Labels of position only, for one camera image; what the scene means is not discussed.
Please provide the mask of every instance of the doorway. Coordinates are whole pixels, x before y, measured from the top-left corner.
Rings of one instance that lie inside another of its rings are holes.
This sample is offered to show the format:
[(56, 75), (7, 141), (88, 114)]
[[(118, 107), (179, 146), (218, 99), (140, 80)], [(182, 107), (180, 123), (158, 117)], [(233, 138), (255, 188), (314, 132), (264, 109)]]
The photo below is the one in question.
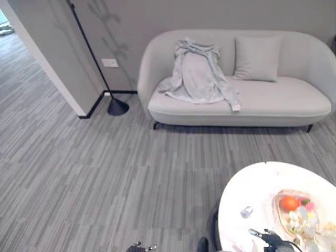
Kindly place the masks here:
[(0, 36), (5, 36), (14, 32), (7, 17), (0, 9)]

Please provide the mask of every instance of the orange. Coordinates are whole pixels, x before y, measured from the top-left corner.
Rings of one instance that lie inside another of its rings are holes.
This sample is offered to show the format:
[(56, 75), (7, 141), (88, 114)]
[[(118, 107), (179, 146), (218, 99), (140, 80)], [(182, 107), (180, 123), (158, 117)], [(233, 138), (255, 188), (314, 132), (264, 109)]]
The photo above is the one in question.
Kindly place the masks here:
[(299, 207), (299, 202), (295, 197), (287, 195), (280, 200), (280, 207), (286, 212), (295, 211)]

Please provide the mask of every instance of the round table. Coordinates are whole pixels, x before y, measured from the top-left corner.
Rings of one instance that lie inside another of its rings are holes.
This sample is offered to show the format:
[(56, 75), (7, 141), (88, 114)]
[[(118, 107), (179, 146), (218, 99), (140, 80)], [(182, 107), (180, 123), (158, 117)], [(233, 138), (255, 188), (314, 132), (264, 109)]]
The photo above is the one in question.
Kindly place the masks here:
[[(266, 243), (249, 234), (253, 228), (264, 233), (264, 229), (278, 232), (273, 217), (271, 201), (281, 190), (292, 189), (309, 193), (322, 203), (328, 211), (336, 213), (336, 187), (327, 180), (296, 165), (281, 162), (263, 162), (250, 165), (237, 174), (226, 185), (218, 210), (218, 231), (223, 251), (262, 252)], [(252, 206), (253, 213), (247, 219), (240, 211)]]

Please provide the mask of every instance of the lamp base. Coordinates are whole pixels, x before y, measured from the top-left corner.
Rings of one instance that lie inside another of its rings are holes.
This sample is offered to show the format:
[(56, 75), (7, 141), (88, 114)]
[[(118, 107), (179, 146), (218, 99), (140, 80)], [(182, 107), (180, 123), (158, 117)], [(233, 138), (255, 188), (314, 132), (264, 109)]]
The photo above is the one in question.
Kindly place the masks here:
[(127, 103), (116, 98), (112, 98), (107, 112), (110, 116), (121, 116), (122, 114), (125, 114), (129, 109), (130, 106), (128, 106)]

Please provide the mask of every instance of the sofa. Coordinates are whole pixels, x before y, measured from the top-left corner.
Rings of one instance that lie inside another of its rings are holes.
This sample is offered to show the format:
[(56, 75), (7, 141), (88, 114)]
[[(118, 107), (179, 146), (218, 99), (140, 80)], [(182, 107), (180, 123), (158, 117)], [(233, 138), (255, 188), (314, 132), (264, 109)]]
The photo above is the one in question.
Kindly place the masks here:
[[(281, 36), (278, 81), (235, 80), (237, 36)], [(193, 104), (156, 89), (172, 75), (178, 39), (190, 37), (220, 47), (220, 66), (239, 90), (242, 109), (232, 112), (226, 101)], [(144, 113), (157, 123), (247, 127), (312, 125), (336, 109), (336, 59), (329, 47), (307, 34), (266, 30), (173, 30), (155, 37), (140, 67), (138, 95)]]

